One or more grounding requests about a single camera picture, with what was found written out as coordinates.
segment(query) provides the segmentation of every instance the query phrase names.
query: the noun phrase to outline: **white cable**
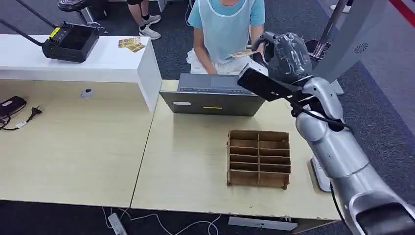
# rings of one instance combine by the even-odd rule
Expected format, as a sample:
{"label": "white cable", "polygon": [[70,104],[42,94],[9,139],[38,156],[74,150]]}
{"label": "white cable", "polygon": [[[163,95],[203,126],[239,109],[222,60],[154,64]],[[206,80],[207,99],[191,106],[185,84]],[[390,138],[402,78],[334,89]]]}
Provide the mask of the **white cable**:
{"label": "white cable", "polygon": [[187,13],[189,12],[189,8],[193,8],[193,6],[192,6],[192,0],[189,0],[189,4],[187,5],[186,13],[184,14],[184,22],[186,22],[186,25],[187,26],[190,26],[191,27],[191,25],[189,24],[189,22],[187,22],[187,19],[186,19]]}
{"label": "white cable", "polygon": [[210,234],[210,227],[211,226],[213,226],[214,228],[215,228],[215,230],[216,230],[216,235],[219,235],[219,230],[218,230],[218,228],[216,227],[216,225],[214,224],[214,222],[216,222],[219,218],[220,218],[220,214],[219,214],[219,216],[216,218],[216,219],[214,219],[212,222],[209,222],[209,221],[197,221],[197,222],[194,222],[194,223],[192,223],[192,224],[189,224],[187,227],[185,227],[184,229],[182,229],[182,230],[180,230],[178,233],[176,233],[176,234],[172,234],[171,232],[169,232],[169,230],[167,230],[164,226],[163,226],[163,224],[161,223],[161,221],[160,221],[160,219],[159,219],[159,216],[157,215],[157,214],[148,214],[148,215],[146,215],[146,216],[142,216],[142,217],[137,217],[137,218],[131,218],[131,216],[130,216],[130,214],[127,212],[127,210],[129,209],[129,208],[127,208],[127,209],[122,209],[122,208],[118,208],[118,209],[120,209],[121,211],[123,211],[122,212],[122,214],[121,214],[121,217],[119,218],[120,220],[121,220],[121,218],[123,217],[123,215],[124,214],[127,214],[128,215],[128,217],[130,218],[130,221],[133,221],[133,220],[138,220],[138,219],[144,219],[144,218],[147,218],[147,217],[150,217],[150,216],[152,216],[152,215],[154,215],[156,218],[157,218],[157,221],[159,222],[159,224],[160,224],[160,226],[161,226],[161,228],[163,228],[164,229],[164,231],[166,231],[166,233],[168,233],[169,235],[179,235],[180,233],[182,233],[183,231],[185,231],[186,229],[188,229],[188,228],[190,228],[191,226],[193,226],[193,225],[195,225],[195,224],[199,224],[199,223],[208,223],[209,224],[209,227],[207,228],[207,233],[209,234],[209,235],[212,235],[212,234]]}
{"label": "white cable", "polygon": [[104,207],[101,207],[101,208],[102,208],[102,211],[104,212],[105,224],[107,225],[107,228],[112,229],[112,227],[108,225],[107,214],[105,214]]}

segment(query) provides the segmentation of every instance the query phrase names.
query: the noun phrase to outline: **card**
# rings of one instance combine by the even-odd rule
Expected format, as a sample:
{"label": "card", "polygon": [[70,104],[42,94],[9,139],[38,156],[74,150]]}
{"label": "card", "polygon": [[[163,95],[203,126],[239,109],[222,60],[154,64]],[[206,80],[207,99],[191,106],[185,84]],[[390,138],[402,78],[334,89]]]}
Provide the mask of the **card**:
{"label": "card", "polygon": [[238,51],[235,53],[230,54],[230,56],[234,57],[234,58],[239,58],[239,57],[244,57],[247,55],[252,55],[256,53],[256,51],[251,51],[251,49],[247,49],[247,50],[242,50],[242,51]]}
{"label": "card", "polygon": [[127,38],[127,39],[121,39],[118,41],[118,47],[128,47],[134,44],[140,43],[140,38]]}
{"label": "card", "polygon": [[145,47],[145,46],[144,46],[144,44],[142,44],[142,43],[138,43],[138,44],[130,45],[130,46],[128,46],[127,48],[128,48],[130,51],[132,51],[132,52],[136,53],[137,51],[139,51],[139,50],[143,49],[144,47]]}

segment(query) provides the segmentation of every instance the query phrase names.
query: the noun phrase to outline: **laptop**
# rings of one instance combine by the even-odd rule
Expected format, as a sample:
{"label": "laptop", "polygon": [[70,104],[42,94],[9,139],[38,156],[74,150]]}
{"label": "laptop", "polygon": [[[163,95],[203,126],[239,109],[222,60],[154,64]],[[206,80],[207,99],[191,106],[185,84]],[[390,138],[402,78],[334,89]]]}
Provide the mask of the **laptop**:
{"label": "laptop", "polygon": [[159,91],[174,113],[252,117],[264,99],[240,87],[238,75],[182,73],[177,91]]}

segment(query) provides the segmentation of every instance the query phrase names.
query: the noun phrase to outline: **black cable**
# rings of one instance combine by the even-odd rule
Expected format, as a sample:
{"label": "black cable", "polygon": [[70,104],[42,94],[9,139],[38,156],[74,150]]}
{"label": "black cable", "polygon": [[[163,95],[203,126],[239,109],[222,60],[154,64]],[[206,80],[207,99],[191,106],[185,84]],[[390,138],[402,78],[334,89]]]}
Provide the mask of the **black cable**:
{"label": "black cable", "polygon": [[18,113],[18,112],[20,112],[22,109],[24,109],[26,107],[26,105],[27,105],[27,103],[24,104],[22,107],[20,107],[18,110],[14,111],[14,112],[12,112],[10,114],[7,114],[6,116],[0,118],[1,120],[7,118],[7,121],[3,123],[3,126],[0,127],[0,130],[8,130],[5,127],[9,124],[9,122],[11,120],[11,116],[14,115],[14,114],[16,114],[16,113]]}
{"label": "black cable", "polygon": [[347,124],[345,124],[345,123],[338,122],[338,121],[334,121],[334,120],[330,120],[330,119],[327,119],[327,118],[325,118],[325,117],[320,117],[320,116],[317,116],[317,115],[315,115],[314,113],[310,112],[309,110],[307,110],[307,109],[305,109],[305,108],[301,107],[301,105],[299,105],[299,104],[297,104],[296,102],[292,101],[290,98],[288,98],[288,97],[286,97],[286,96],[284,96],[283,98],[284,98],[284,99],[286,99],[286,100],[287,100],[287,101],[288,101],[291,105],[295,106],[295,108],[300,109],[302,112],[304,112],[304,113],[306,113],[306,114],[308,114],[308,115],[312,116],[313,118],[316,118],[316,119],[318,119],[318,120],[320,120],[320,121],[325,121],[325,122],[327,122],[327,123],[329,123],[329,124],[333,124],[333,125],[340,126],[340,127],[343,127],[343,128],[344,128],[344,127],[346,127],[346,128],[348,128],[351,132],[353,132],[353,129],[351,128],[351,126],[349,126],[349,125],[347,125]]}
{"label": "black cable", "polygon": [[[9,124],[9,122],[10,122],[10,120],[11,120],[11,116],[13,115],[13,114],[15,114],[15,113],[17,113],[18,111],[20,111],[20,110],[22,110],[24,107],[26,106],[26,104],[24,105],[24,106],[22,106],[21,108],[19,108],[18,110],[16,110],[15,112],[13,112],[13,113],[11,113],[11,114],[9,114],[9,115],[7,115],[6,117],[7,117],[7,121],[6,121],[6,123],[2,126],[2,127],[0,127],[0,130],[4,130],[4,131],[15,131],[15,130],[18,130],[19,128],[18,127],[15,127],[15,128],[5,128],[8,124]],[[32,114],[27,118],[27,120],[25,121],[26,122],[26,124],[28,123],[28,122],[30,122],[36,115],[38,115],[38,114],[41,114],[42,113],[42,111],[39,109],[39,107],[40,106],[37,106],[36,108],[32,108]]]}
{"label": "black cable", "polygon": [[337,200],[336,200],[336,197],[334,196],[334,189],[333,189],[333,186],[331,185],[331,182],[330,182],[330,190],[331,190],[331,197],[333,198],[333,202],[334,202],[334,205],[336,206],[337,213],[339,213],[340,218],[342,219],[343,223],[347,227],[346,221],[343,218],[343,215],[342,215],[342,212],[340,211],[339,205],[337,205]]}

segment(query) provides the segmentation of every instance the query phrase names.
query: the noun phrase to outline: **white shoe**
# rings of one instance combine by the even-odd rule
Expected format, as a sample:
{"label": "white shoe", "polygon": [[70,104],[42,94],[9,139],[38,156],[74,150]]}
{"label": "white shoe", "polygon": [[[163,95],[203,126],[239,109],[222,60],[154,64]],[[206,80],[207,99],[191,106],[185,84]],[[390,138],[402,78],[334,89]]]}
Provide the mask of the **white shoe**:
{"label": "white shoe", "polygon": [[161,16],[159,16],[159,15],[156,15],[156,16],[150,15],[148,20],[143,19],[144,24],[148,24],[148,25],[158,23],[158,22],[160,22],[160,20],[161,20]]}
{"label": "white shoe", "polygon": [[[344,9],[343,9],[343,13],[349,13],[350,8],[351,8],[351,6],[345,6],[345,7],[344,7]],[[330,9],[331,9],[332,11],[334,11],[334,9],[336,9],[336,5],[331,5],[331,6],[330,6]]]}
{"label": "white shoe", "polygon": [[161,35],[158,32],[150,29],[149,25],[146,25],[145,29],[143,30],[139,29],[138,33],[140,36],[150,37],[151,40],[159,39],[161,37]]}

